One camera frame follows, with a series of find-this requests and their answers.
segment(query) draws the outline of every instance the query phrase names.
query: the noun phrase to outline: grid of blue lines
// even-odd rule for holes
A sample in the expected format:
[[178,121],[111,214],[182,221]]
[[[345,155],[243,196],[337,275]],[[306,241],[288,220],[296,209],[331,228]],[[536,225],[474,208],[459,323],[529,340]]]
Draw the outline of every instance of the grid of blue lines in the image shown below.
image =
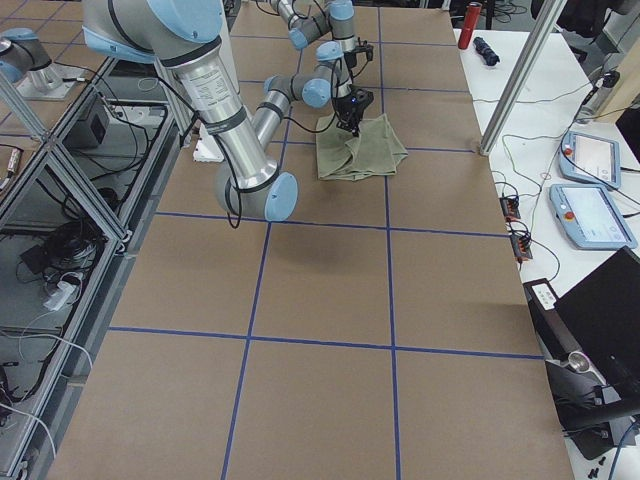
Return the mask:
[[[22,4],[14,11],[17,12],[19,9],[27,3],[28,0],[23,0]],[[60,11],[63,5],[58,8],[48,19],[45,20],[43,25],[40,27],[44,27],[48,22],[50,22],[53,17]],[[373,43],[376,43],[380,49],[380,81],[381,84],[379,87],[367,87],[367,88],[376,88],[380,91],[380,98],[382,103],[382,112],[385,112],[385,99],[384,92],[385,90],[393,90],[394,88],[388,88],[384,86],[383,79],[383,59],[382,59],[382,49],[385,44],[408,44],[408,45],[429,45],[429,46],[439,46],[439,47],[455,47],[455,44],[434,44],[434,43],[410,43],[410,42],[383,42],[382,41],[382,22],[380,9],[377,11],[378,15],[378,39]],[[0,20],[0,26],[4,23],[6,19]],[[70,44],[68,44],[65,49],[57,56],[60,58],[69,46],[73,44],[77,44],[78,39],[81,35],[81,32],[76,35],[76,37],[72,40]],[[252,36],[252,35],[233,35],[238,37],[246,37],[246,38],[269,38],[269,39],[286,39],[286,37],[268,37],[268,36]],[[302,63],[302,52],[299,54],[298,65],[296,69],[296,73],[300,71],[300,66]],[[262,83],[260,80],[246,80],[241,83]],[[468,93],[467,91],[462,90],[438,90],[438,89],[412,89],[412,90],[422,90],[422,91],[432,91],[432,92],[448,92],[448,93]],[[294,142],[289,141],[289,129],[290,123],[287,124],[284,140],[282,142],[274,142],[274,143],[282,143],[283,148],[280,156],[280,164],[282,165],[285,160],[286,150],[288,145],[314,145],[312,142]],[[473,153],[468,149],[453,149],[453,148],[408,148],[407,150],[416,150],[416,151],[438,151],[438,152],[455,152],[455,153]],[[476,237],[494,237],[496,239],[506,239],[506,234],[493,234],[493,233],[483,233],[483,232],[464,232],[464,231],[450,231],[450,230],[433,230],[433,229],[415,229],[415,228],[400,228],[400,227],[392,227],[391,219],[390,219],[390,209],[389,209],[389,185],[388,180],[385,177],[384,179],[384,195],[385,195],[385,225],[384,226],[369,226],[369,225],[349,225],[349,224],[330,224],[330,223],[315,223],[315,222],[302,222],[302,221],[286,221],[283,222],[285,224],[290,225],[307,225],[307,226],[318,226],[318,227],[329,227],[329,228],[348,228],[348,229],[374,229],[381,230],[386,232],[386,245],[387,245],[387,276],[388,276],[388,287],[389,287],[389,329],[390,329],[390,339],[391,342],[389,345],[384,344],[368,344],[368,343],[351,343],[351,342],[339,342],[339,341],[320,341],[313,339],[300,339],[300,338],[280,338],[280,337],[270,337],[270,336],[255,336],[253,335],[253,327],[256,317],[256,310],[258,306],[258,301],[260,297],[260,288],[262,286],[262,277],[264,273],[265,263],[267,259],[267,252],[269,249],[269,240],[271,237],[271,227],[270,223],[267,224],[267,229],[265,233],[265,239],[262,248],[262,256],[260,260],[260,267],[258,271],[258,278],[256,281],[256,287],[253,297],[253,305],[251,310],[251,316],[249,319],[249,325],[247,328],[246,335],[236,335],[236,334],[226,334],[226,333],[215,333],[215,332],[200,332],[200,331],[185,331],[185,330],[167,330],[167,329],[154,329],[154,328],[136,328],[136,327],[110,327],[110,331],[113,332],[132,332],[132,333],[146,333],[146,334],[159,334],[159,335],[175,335],[175,336],[195,336],[195,337],[210,337],[210,338],[219,338],[219,339],[233,339],[233,340],[241,340],[244,341],[244,353],[242,358],[242,364],[240,369],[240,374],[238,378],[238,384],[236,388],[235,401],[233,406],[233,413],[231,418],[231,424],[229,427],[229,433],[227,438],[227,446],[225,450],[224,463],[222,468],[221,480],[226,480],[227,472],[229,469],[229,461],[231,457],[231,450],[233,445],[233,438],[235,433],[235,425],[238,417],[238,411],[240,408],[240,402],[242,398],[242,390],[245,372],[247,368],[247,363],[250,354],[251,344],[253,342],[271,342],[271,343],[283,343],[283,344],[302,344],[302,345],[317,345],[317,346],[326,346],[326,347],[345,347],[345,348],[355,348],[355,349],[369,349],[369,350],[383,350],[388,351],[390,353],[391,360],[391,372],[392,372],[392,388],[393,388],[393,420],[394,420],[394,437],[395,437],[395,466],[396,466],[396,480],[401,480],[402,478],[402,463],[401,463],[401,444],[400,444],[400,420],[399,420],[399,399],[398,399],[398,374],[397,374],[397,352],[415,352],[415,353],[425,353],[425,354],[445,354],[445,355],[463,355],[463,356],[476,356],[476,357],[492,357],[492,358],[506,358],[506,359],[524,359],[524,360],[533,360],[540,361],[542,360],[542,356],[540,355],[526,355],[526,354],[516,354],[516,353],[506,353],[506,352],[483,352],[483,351],[465,351],[465,350],[451,350],[451,349],[437,349],[437,348],[421,348],[421,347],[412,347],[412,346],[402,346],[396,344],[396,332],[395,332],[395,312],[394,312],[394,287],[393,287],[393,245],[392,245],[392,235],[391,233],[394,231],[399,232],[413,232],[413,233],[423,233],[423,234],[445,234],[445,235],[464,235],[464,236],[476,236]],[[190,217],[190,218],[206,218],[214,221],[226,221],[226,216],[218,216],[218,215],[199,215],[199,214],[189,214],[189,213],[179,213],[179,212],[157,212],[156,215],[159,216],[172,216],[172,217]],[[258,219],[245,219],[245,221],[250,222],[265,222],[264,220]]]

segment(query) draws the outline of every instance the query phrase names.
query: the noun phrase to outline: brown cardboard surface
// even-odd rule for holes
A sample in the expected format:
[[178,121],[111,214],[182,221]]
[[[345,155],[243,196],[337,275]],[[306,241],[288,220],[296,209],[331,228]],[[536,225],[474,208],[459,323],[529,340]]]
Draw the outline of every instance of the brown cardboard surface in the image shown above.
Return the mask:
[[0,20],[11,16],[23,5],[23,0],[3,0],[0,2]]
[[468,93],[385,90],[385,111],[407,148],[476,151],[480,129]]
[[382,61],[385,88],[469,90],[456,47],[383,44]]
[[47,478],[219,478],[243,348],[108,333]]
[[393,227],[506,232],[489,159],[412,150],[389,178]]
[[5,19],[0,26],[2,27],[2,31],[9,30],[10,28],[29,28],[37,31],[44,25],[44,22],[44,20],[29,20],[25,18],[15,18],[15,16],[13,16]]
[[389,352],[255,343],[228,480],[395,478]]
[[288,39],[232,37],[231,48],[238,80],[262,82],[273,75],[293,75],[298,69],[300,53]]
[[449,12],[439,9],[381,8],[383,42],[455,45]]
[[43,42],[71,43],[82,30],[82,22],[50,20],[40,30],[38,37]]
[[287,145],[284,170],[300,189],[291,220],[349,225],[385,225],[384,179],[318,180],[315,145]]
[[156,216],[112,324],[246,334],[265,230]]
[[273,225],[256,335],[388,345],[386,233]]
[[507,238],[391,233],[399,345],[539,355]]
[[82,20],[82,3],[64,2],[64,7],[53,16],[55,20]]
[[[160,200],[159,211],[226,215],[218,206],[213,191],[218,164],[193,160],[197,139],[198,137],[194,136],[191,147],[181,150]],[[281,152],[282,145],[278,143],[272,143],[267,148],[267,154],[276,161],[280,160]]]
[[63,6],[63,2],[30,0],[11,16],[15,18],[48,19]]
[[536,360],[398,353],[402,478],[569,480]]

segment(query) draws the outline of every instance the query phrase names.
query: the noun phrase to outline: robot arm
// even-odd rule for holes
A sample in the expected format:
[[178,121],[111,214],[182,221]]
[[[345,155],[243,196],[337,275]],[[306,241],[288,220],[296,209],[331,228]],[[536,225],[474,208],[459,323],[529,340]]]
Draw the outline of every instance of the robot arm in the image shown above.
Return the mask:
[[227,157],[216,180],[221,206],[235,214],[285,220],[296,204],[297,183],[266,155],[220,60],[221,3],[84,0],[83,4],[89,47],[134,62],[153,63],[157,57],[184,85]]
[[325,2],[325,9],[311,17],[300,16],[294,8],[295,0],[269,0],[269,4],[286,22],[289,38],[297,50],[331,32],[332,39],[342,48],[350,73],[358,63],[357,54],[364,53],[367,61],[373,60],[373,47],[366,41],[361,42],[356,35],[351,0]]
[[62,85],[51,57],[28,28],[12,28],[0,34],[0,71],[12,83],[28,73],[33,86],[44,93]]

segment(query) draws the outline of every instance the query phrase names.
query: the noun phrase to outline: white label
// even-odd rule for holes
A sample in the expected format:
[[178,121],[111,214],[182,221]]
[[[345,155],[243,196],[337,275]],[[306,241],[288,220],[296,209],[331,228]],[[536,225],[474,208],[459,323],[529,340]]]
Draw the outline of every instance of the white label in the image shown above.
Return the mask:
[[538,297],[538,301],[545,310],[553,310],[556,303],[556,297],[553,295],[546,283],[534,285],[531,287],[533,293]]
[[210,110],[231,97],[222,70],[212,67],[207,73],[188,78],[185,88],[198,110]]

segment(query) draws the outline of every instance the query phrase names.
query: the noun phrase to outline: black bag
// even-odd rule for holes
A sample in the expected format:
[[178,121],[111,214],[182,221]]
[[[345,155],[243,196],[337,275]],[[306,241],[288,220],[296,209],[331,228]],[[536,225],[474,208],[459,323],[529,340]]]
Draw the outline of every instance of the black bag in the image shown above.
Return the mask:
[[[543,2],[544,0],[531,1],[533,18],[538,17]],[[606,23],[610,3],[611,0],[569,0],[560,14],[558,25],[570,32],[576,32],[581,37],[597,37]]]

